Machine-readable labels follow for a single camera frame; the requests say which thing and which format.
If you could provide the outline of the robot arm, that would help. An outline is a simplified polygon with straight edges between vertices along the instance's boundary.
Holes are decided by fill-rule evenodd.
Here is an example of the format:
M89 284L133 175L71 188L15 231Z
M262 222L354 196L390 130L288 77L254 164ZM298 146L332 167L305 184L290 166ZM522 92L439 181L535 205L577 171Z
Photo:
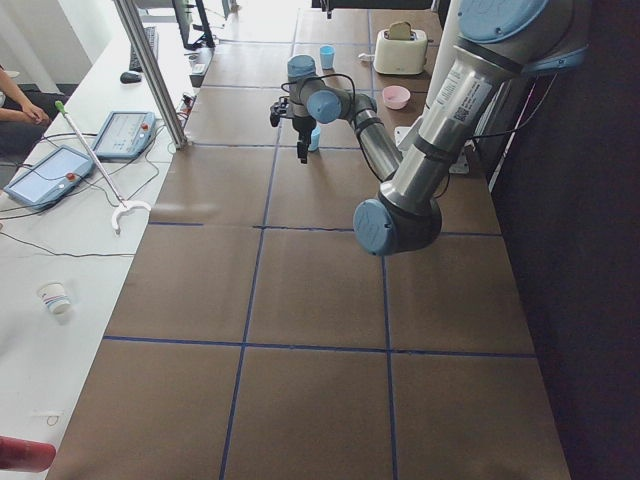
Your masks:
M376 198L355 210L358 242L376 256L419 250L441 231L435 192L499 87L516 77L579 65L588 46L591 7L589 1L462 2L448 15L459 26L452 67L406 151L396 147L369 96L326 85L309 55L288 60L288 93L271 106L270 122L291 120L297 156L305 162L317 124L347 121L381 182Z

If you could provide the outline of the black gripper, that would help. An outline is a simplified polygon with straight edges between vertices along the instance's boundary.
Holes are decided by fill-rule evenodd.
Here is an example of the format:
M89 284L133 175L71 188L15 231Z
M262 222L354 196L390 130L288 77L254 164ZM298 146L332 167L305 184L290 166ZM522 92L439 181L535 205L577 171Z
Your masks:
M311 116L295 116L292 124L294 130L298 133L297 158L301 163L306 163L308 161L309 145L311 144L311 134L314 130L314 118Z

